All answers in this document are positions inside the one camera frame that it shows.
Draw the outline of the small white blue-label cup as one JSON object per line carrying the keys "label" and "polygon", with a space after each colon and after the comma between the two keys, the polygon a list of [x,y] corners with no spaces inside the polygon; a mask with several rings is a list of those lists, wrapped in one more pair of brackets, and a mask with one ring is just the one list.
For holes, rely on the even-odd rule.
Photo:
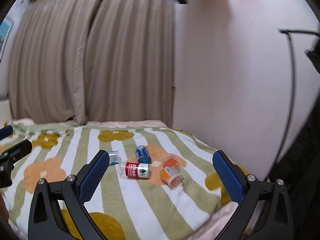
{"label": "small white blue-label cup", "polygon": [[108,155],[109,155],[109,166],[117,165],[121,162],[119,151],[110,151]]}

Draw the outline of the red-label clear plastic cup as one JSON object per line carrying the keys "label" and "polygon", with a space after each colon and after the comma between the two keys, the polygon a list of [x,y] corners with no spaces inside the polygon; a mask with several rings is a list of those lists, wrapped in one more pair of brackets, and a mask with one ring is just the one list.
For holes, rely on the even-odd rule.
{"label": "red-label clear plastic cup", "polygon": [[149,164],[123,161],[118,164],[118,174],[126,179],[149,179]]}

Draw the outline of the orange label clear cup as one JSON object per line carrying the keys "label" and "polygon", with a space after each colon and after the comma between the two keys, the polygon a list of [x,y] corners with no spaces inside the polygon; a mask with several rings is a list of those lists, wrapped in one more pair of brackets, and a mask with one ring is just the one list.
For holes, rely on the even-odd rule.
{"label": "orange label clear cup", "polygon": [[184,178],[170,167],[165,167],[159,172],[161,181],[168,185],[170,189],[175,189],[182,186]]}

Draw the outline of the orange clear plastic cup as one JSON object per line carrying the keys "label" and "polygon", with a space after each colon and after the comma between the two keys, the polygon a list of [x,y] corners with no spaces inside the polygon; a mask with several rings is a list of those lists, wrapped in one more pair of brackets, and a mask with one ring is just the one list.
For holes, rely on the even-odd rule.
{"label": "orange clear plastic cup", "polygon": [[169,168],[173,169],[177,173],[180,173],[180,171],[181,171],[180,164],[178,163],[177,159],[175,157],[172,157],[172,156],[167,157],[163,161],[162,166],[164,168],[169,167]]}

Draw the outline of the blue label cup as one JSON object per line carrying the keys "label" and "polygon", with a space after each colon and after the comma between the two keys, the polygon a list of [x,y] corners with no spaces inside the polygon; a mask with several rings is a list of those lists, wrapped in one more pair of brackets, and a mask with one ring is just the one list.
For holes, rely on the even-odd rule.
{"label": "blue label cup", "polygon": [[152,160],[149,155],[148,149],[144,145],[139,145],[135,151],[136,159],[138,163],[151,164]]}

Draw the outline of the pink bed sheet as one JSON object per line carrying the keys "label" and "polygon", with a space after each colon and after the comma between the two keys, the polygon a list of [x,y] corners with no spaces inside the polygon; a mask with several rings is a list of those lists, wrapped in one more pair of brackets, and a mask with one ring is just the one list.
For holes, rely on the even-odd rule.
{"label": "pink bed sheet", "polygon": [[[39,125],[33,119],[23,118],[17,120],[7,121],[6,124],[10,125],[24,125],[34,126]],[[143,121],[89,121],[86,123],[87,126],[101,126],[106,128],[126,128],[126,127],[167,127],[167,125],[160,120],[143,120]]]}

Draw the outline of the beige curtain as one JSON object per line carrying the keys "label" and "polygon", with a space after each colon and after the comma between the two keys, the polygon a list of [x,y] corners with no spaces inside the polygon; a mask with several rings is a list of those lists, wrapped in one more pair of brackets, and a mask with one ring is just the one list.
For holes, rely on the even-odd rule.
{"label": "beige curtain", "polygon": [[174,0],[31,0],[9,65],[15,119],[172,124]]}

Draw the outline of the striped floral blanket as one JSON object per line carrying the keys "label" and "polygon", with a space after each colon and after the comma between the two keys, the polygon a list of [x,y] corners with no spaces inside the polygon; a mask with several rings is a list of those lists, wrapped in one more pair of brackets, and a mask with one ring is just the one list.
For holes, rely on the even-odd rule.
{"label": "striped floral blanket", "polygon": [[[12,185],[2,190],[12,225],[26,238],[37,181],[76,174],[99,150],[119,151],[135,162],[137,146],[148,149],[149,179],[126,179],[107,169],[85,208],[108,239],[214,239],[237,208],[213,166],[215,149],[193,135],[168,127],[106,128],[60,124],[13,125],[1,150],[28,139],[30,154],[15,164]],[[161,181],[163,161],[175,157],[184,178],[170,189]]]}

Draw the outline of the black hanging garment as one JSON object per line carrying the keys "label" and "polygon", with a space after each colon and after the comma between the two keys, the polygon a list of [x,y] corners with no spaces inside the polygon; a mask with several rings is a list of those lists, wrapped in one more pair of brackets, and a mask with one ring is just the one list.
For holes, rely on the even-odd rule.
{"label": "black hanging garment", "polygon": [[319,56],[319,47],[315,47],[313,50],[306,50],[306,56],[312,62],[314,68],[320,74],[320,56]]}

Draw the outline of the framed wall picture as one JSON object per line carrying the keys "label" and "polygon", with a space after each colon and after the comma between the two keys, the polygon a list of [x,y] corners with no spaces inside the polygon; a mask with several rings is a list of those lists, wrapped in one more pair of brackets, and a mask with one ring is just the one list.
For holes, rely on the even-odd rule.
{"label": "framed wall picture", "polygon": [[5,19],[2,21],[0,26],[0,60],[3,57],[5,45],[9,34],[11,32],[12,26],[14,25],[14,21],[9,17],[6,16]]}

